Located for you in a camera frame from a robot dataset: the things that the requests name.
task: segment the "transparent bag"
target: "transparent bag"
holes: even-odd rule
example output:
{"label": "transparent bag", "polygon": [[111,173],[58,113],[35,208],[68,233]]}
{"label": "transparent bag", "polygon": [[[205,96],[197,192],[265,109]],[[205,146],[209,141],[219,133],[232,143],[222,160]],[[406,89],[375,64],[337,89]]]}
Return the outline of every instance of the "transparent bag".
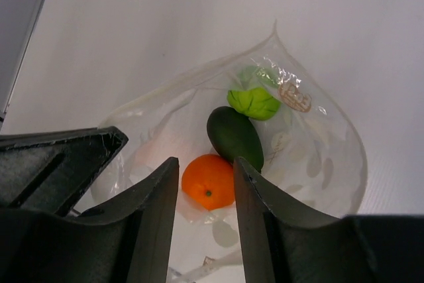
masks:
{"label": "transparent bag", "polygon": [[[366,185],[366,157],[354,127],[336,103],[273,33],[254,48],[190,70],[112,112],[101,124],[129,142],[91,187],[101,203],[147,177],[170,156],[180,175],[214,152],[206,131],[212,110],[230,89],[263,87],[282,102],[267,121],[252,120],[265,164],[262,175],[319,211],[357,212]],[[235,204],[213,211],[178,194],[169,282],[244,282]]]}

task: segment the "produce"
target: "produce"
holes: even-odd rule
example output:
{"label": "produce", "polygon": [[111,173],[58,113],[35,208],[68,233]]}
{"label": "produce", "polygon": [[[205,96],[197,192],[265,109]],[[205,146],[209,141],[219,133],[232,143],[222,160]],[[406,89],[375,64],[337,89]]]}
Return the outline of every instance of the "produce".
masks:
{"label": "produce", "polygon": [[236,157],[244,157],[257,171],[261,171],[264,153],[258,133],[248,117],[232,107],[218,107],[207,120],[207,136],[217,153],[230,163]]}
{"label": "produce", "polygon": [[197,157],[183,173],[182,190],[208,210],[230,205],[235,200],[233,167],[218,155]]}
{"label": "produce", "polygon": [[237,112],[259,121],[273,117],[281,105],[263,87],[248,91],[229,91],[227,101]]}

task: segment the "black plastic object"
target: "black plastic object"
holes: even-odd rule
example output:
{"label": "black plastic object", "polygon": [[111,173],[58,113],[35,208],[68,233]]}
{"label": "black plastic object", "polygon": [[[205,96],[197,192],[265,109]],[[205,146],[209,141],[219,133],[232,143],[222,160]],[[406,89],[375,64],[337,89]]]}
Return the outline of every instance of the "black plastic object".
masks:
{"label": "black plastic object", "polygon": [[178,160],[79,217],[0,209],[0,282],[165,283]]}
{"label": "black plastic object", "polygon": [[114,127],[0,136],[0,207],[67,215],[127,141]]}
{"label": "black plastic object", "polygon": [[235,161],[246,283],[422,282],[424,218],[318,212]]}

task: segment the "orange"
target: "orange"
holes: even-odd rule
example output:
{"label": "orange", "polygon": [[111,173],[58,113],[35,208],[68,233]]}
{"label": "orange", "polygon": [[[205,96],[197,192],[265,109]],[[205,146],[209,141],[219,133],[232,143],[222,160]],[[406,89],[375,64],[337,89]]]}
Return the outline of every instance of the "orange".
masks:
{"label": "orange", "polygon": [[230,205],[235,201],[233,167],[218,155],[197,157],[183,173],[182,190],[208,210]]}

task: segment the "white table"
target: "white table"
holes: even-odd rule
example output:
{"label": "white table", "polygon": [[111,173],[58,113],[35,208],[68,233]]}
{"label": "white table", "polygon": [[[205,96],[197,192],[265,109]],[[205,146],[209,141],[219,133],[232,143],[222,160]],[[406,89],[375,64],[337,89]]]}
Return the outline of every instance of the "white table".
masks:
{"label": "white table", "polygon": [[424,212],[423,0],[46,0],[2,133],[97,126],[278,30],[368,155],[363,213]]}

